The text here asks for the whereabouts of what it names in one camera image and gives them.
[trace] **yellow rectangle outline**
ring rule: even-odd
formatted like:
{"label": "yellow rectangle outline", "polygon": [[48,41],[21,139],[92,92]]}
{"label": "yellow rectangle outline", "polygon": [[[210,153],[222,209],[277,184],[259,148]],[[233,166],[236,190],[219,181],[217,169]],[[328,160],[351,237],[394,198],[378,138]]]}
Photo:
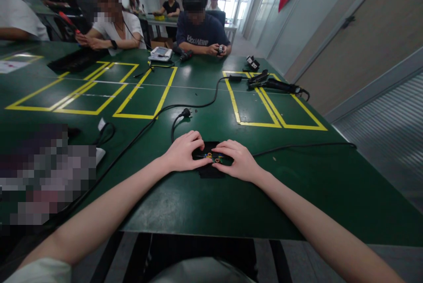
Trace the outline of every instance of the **yellow rectangle outline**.
{"label": "yellow rectangle outline", "polygon": [[[100,70],[102,70],[106,65],[110,64],[110,62],[97,62],[97,63],[103,63],[103,66],[101,66],[100,68],[98,68],[97,70],[95,70],[93,73],[91,73],[91,75],[94,75],[95,73],[99,72]],[[53,109],[55,109],[57,106],[59,106],[60,104],[66,102],[68,99],[70,99],[73,95],[75,95],[76,93],[78,93],[80,90],[84,89],[86,86],[88,86],[90,84],[90,82],[85,83],[84,85],[82,85],[81,87],[79,87],[77,90],[73,91],[71,94],[67,95],[66,97],[62,98],[60,101],[56,102],[53,106],[51,107],[30,107],[30,106],[19,106],[21,103],[27,101],[28,99],[34,97],[35,95],[38,95],[39,93],[41,93],[42,91],[56,85],[57,83],[63,81],[64,77],[66,75],[68,75],[69,72],[65,72],[62,75],[58,76],[58,80],[38,89],[37,91],[33,92],[32,94],[29,94],[28,96],[25,96],[24,98],[18,100],[17,102],[14,102],[13,104],[7,106],[5,109],[7,110],[26,110],[26,111],[52,111]]]}
{"label": "yellow rectangle outline", "polygon": [[[224,77],[227,77],[227,73],[236,73],[236,74],[245,74],[248,78],[251,78],[250,75],[246,72],[222,71],[222,73],[223,73]],[[225,79],[225,82],[226,82],[226,86],[228,87],[230,100],[232,102],[232,107],[234,108],[235,119],[237,120],[238,124],[255,126],[255,127],[282,128],[281,125],[279,124],[278,120],[276,119],[275,114],[270,109],[268,103],[264,99],[263,95],[256,88],[255,88],[256,93],[259,95],[261,101],[263,102],[264,106],[266,107],[266,110],[269,113],[269,115],[272,118],[274,123],[271,124],[271,123],[261,123],[261,122],[242,122],[240,117],[239,117],[238,106],[237,106],[237,102],[235,101],[235,96],[234,96],[234,92],[232,91],[232,87],[230,86],[228,79]]]}
{"label": "yellow rectangle outline", "polygon": [[120,63],[120,62],[100,62],[97,63],[103,63],[103,66],[92,72],[90,75],[88,75],[84,80],[89,80],[84,86],[78,88],[73,95],[74,97],[70,97],[63,105],[61,105],[59,108],[57,108],[54,112],[64,113],[64,114],[84,114],[84,115],[98,115],[100,112],[103,111],[104,108],[126,87],[127,84],[123,84],[124,86],[121,86],[112,96],[109,97],[97,110],[73,110],[73,109],[65,109],[67,105],[69,105],[71,102],[75,101],[79,97],[82,96],[85,92],[89,91],[91,88],[93,88],[97,83],[94,82],[98,77],[103,75],[107,70],[112,68],[114,65],[131,65],[133,68],[120,80],[119,83],[123,83],[139,66],[139,64],[133,64],[133,63]]}
{"label": "yellow rectangle outline", "polygon": [[135,95],[135,93],[137,92],[137,90],[140,88],[141,84],[144,83],[145,79],[148,77],[148,75],[151,72],[151,69],[149,69],[145,75],[141,78],[141,80],[138,82],[138,84],[134,87],[134,89],[131,91],[131,93],[128,95],[128,97],[126,97],[125,101],[122,103],[122,105],[120,105],[120,107],[117,109],[117,111],[115,112],[115,114],[113,115],[113,117],[118,117],[118,118],[134,118],[134,119],[153,119],[154,116],[162,109],[164,101],[166,100],[166,96],[169,92],[170,87],[172,86],[173,83],[173,79],[175,77],[176,71],[178,70],[177,67],[172,67],[173,68],[173,72],[171,74],[171,77],[167,83],[167,86],[164,90],[164,93],[162,95],[162,97],[160,98],[159,101],[159,105],[156,108],[156,111],[154,112],[153,115],[138,115],[138,114],[121,114],[120,112],[123,111],[123,109],[126,107],[126,105],[129,103],[129,101],[132,99],[132,97]]}
{"label": "yellow rectangle outline", "polygon": [[[277,81],[281,81],[279,77],[274,74],[270,73],[269,75],[273,76]],[[281,122],[282,126],[286,129],[302,129],[302,130],[318,130],[318,131],[327,131],[324,125],[315,117],[315,115],[312,114],[310,110],[295,96],[294,94],[291,94],[291,96],[296,100],[296,102],[300,105],[302,109],[309,115],[309,117],[317,124],[317,126],[307,126],[307,125],[288,125],[285,120],[283,120],[281,113],[276,109],[275,105],[271,101],[270,97],[267,95],[266,91],[260,87],[260,91],[266,97],[266,100],[269,102],[269,105],[271,106],[272,110],[278,117],[279,121]]]}
{"label": "yellow rectangle outline", "polygon": [[[16,56],[22,56],[22,55],[21,54],[15,54],[15,55],[6,57],[5,59],[3,59],[3,61],[10,61],[11,58],[14,58]],[[28,62],[22,62],[22,63],[32,63],[32,62],[35,62],[35,61],[43,58],[43,56],[41,56],[41,55],[25,54],[25,56],[26,57],[32,57],[33,59],[29,60]]]}

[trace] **navy t-shirt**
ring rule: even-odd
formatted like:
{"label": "navy t-shirt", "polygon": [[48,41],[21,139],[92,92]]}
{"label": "navy t-shirt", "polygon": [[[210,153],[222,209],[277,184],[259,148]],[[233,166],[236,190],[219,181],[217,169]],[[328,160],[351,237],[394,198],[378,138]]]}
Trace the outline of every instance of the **navy t-shirt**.
{"label": "navy t-shirt", "polygon": [[206,18],[200,25],[194,25],[186,12],[181,12],[178,18],[176,42],[188,42],[193,45],[210,46],[212,44],[230,45],[225,29],[218,19],[206,13]]}

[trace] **chair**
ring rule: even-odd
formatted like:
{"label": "chair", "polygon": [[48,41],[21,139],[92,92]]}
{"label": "chair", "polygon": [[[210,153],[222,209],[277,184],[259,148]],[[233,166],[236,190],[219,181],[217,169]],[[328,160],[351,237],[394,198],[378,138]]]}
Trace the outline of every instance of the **chair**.
{"label": "chair", "polygon": [[218,10],[206,10],[206,13],[218,19],[223,27],[225,26],[226,12]]}

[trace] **hand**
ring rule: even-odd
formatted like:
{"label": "hand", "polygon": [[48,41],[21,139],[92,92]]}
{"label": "hand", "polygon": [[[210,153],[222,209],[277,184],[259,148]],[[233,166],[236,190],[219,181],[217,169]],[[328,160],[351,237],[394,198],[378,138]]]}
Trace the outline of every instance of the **hand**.
{"label": "hand", "polygon": [[255,183],[266,171],[263,170],[252,157],[250,151],[239,142],[233,140],[219,143],[213,152],[226,154],[234,159],[231,166],[213,163],[219,171],[246,182]]}
{"label": "hand", "polygon": [[163,165],[168,167],[169,172],[189,171],[213,163],[211,158],[194,160],[192,152],[197,148],[203,150],[204,141],[198,131],[191,130],[177,138],[160,159]]}
{"label": "hand", "polygon": [[97,38],[91,38],[90,40],[88,40],[88,45],[93,50],[98,51],[105,48],[110,48],[111,42],[110,40],[100,40]]}
{"label": "hand", "polygon": [[228,47],[226,45],[222,45],[223,52],[220,53],[217,57],[224,57],[227,54]]}
{"label": "hand", "polygon": [[212,44],[206,48],[206,54],[216,56],[219,50],[219,44]]}
{"label": "hand", "polygon": [[82,46],[88,46],[88,38],[82,33],[75,34],[75,40]]}

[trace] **wristwatch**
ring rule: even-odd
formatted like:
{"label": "wristwatch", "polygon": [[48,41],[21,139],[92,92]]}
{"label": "wristwatch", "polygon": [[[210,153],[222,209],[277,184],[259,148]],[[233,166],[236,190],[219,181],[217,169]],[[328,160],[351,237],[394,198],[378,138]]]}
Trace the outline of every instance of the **wristwatch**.
{"label": "wristwatch", "polygon": [[111,42],[111,45],[112,45],[113,49],[114,50],[117,50],[118,49],[118,45],[117,45],[116,41],[115,40],[110,40],[110,42]]}

